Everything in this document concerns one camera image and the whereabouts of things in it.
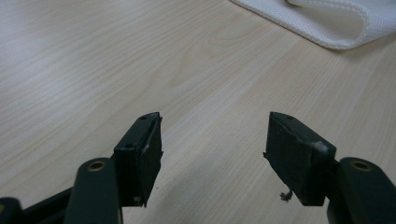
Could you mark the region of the white towel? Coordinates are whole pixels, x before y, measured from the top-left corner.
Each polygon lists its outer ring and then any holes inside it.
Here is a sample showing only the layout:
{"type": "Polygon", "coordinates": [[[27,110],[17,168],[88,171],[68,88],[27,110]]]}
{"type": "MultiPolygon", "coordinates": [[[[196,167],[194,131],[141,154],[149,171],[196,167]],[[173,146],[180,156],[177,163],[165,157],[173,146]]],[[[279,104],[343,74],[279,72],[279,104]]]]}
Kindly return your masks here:
{"type": "Polygon", "coordinates": [[[230,0],[327,49],[396,32],[396,0],[230,0]]]}

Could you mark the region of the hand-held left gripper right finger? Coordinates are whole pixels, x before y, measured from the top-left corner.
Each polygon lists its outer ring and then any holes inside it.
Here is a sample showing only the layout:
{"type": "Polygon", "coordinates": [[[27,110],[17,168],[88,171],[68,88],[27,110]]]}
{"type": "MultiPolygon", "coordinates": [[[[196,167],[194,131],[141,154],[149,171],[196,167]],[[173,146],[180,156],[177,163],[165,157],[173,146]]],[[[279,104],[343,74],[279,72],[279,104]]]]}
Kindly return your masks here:
{"type": "Polygon", "coordinates": [[[289,189],[280,194],[282,201],[295,194],[304,206],[322,206],[335,153],[335,146],[296,118],[270,113],[263,156],[289,189]]]}

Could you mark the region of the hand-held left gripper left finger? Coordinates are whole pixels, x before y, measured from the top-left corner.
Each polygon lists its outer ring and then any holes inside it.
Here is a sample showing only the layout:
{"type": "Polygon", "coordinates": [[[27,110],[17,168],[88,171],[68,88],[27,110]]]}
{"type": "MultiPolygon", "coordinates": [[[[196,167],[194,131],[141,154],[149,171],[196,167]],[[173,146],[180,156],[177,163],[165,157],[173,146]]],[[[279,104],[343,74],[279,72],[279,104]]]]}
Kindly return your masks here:
{"type": "Polygon", "coordinates": [[[162,117],[139,117],[113,149],[122,206],[147,206],[161,169],[162,117]]]}

